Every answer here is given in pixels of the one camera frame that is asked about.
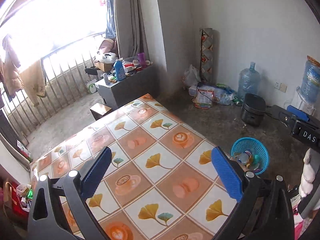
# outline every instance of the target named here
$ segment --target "small stool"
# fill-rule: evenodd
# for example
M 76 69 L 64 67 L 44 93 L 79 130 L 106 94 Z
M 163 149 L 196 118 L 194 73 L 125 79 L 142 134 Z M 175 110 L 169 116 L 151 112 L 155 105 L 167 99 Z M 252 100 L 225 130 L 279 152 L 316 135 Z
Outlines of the small stool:
M 109 114 L 111 111 L 111 108 L 103 104 L 96 103 L 95 105 L 90 107 L 90 111 L 94 119 L 97 121 L 100 118 L 104 117 L 105 115 Z

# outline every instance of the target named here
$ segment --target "cardboard box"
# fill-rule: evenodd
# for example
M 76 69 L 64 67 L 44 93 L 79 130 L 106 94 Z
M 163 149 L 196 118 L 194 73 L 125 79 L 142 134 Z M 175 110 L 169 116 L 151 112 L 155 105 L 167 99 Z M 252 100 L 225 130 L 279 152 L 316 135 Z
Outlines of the cardboard box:
M 99 68 L 100 70 L 102 70 L 103 72 L 109 72 L 109 71 L 112 69 L 114 63 L 107 63 L 107 64 L 105 64 L 105 63 L 102 63 L 102 62 L 97 62 L 97 63 L 95 63 L 94 65 L 95 65 L 97 68 Z

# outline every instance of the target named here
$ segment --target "gray curtain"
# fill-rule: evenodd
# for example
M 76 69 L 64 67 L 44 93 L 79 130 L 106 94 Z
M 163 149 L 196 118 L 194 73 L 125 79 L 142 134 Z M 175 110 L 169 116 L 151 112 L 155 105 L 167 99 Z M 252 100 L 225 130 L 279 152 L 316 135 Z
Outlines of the gray curtain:
M 115 0 L 115 18 L 120 57 L 144 52 L 149 59 L 140 0 Z

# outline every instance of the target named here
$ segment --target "beige cloth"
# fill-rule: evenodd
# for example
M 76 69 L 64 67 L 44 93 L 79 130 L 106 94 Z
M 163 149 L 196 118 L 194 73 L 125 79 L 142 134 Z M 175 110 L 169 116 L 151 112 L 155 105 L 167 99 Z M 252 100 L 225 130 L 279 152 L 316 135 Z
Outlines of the beige cloth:
M 2 40 L 2 46 L 5 50 L 5 60 L 2 69 L 2 74 L 4 77 L 4 83 L 8 88 L 8 96 L 15 97 L 15 93 L 23 89 L 23 82 L 18 74 L 18 67 L 20 67 L 20 62 L 18 60 L 17 54 L 14 52 L 9 35 L 6 35 Z
M 39 105 L 38 97 L 45 96 L 44 76 L 41 60 L 37 60 L 28 68 L 20 72 L 24 84 L 24 91 L 27 93 L 34 106 Z

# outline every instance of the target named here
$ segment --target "gray floor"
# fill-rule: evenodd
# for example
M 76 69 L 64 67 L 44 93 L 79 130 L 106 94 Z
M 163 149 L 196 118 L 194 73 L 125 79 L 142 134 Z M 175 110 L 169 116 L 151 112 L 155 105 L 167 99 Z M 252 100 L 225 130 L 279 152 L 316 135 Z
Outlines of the gray floor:
M 300 184 L 303 157 L 307 147 L 289 135 L 286 127 L 265 116 L 259 127 L 244 125 L 239 106 L 214 106 L 209 110 L 193 106 L 192 97 L 180 90 L 168 98 L 157 100 L 185 123 L 206 136 L 210 141 L 230 152 L 233 143 L 241 137 L 254 137 L 268 150 L 270 163 L 263 178 L 274 179 L 281 174 L 287 184 Z M 51 150 L 63 140 L 94 122 L 89 108 L 101 102 L 98 93 L 87 95 L 65 107 L 34 131 L 28 140 L 28 149 L 34 158 Z
M 85 95 L 58 111 L 33 131 L 28 136 L 29 144 L 27 145 L 33 159 L 38 159 L 65 139 L 93 123 L 95 120 L 90 107 L 95 103 L 102 103 L 98 93 Z

